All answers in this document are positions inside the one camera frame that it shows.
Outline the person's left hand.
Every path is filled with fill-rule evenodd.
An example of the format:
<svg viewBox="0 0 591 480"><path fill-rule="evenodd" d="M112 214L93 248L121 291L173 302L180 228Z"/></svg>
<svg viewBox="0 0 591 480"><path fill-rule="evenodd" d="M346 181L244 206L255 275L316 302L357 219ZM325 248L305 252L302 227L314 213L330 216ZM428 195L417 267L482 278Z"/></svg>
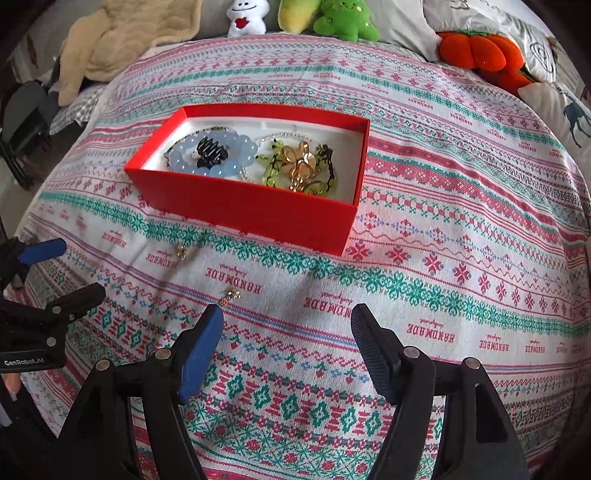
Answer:
<svg viewBox="0 0 591 480"><path fill-rule="evenodd" d="M12 399L16 399L22 389L22 382L19 373L3 373L1 375L4 385Z"/></svg>

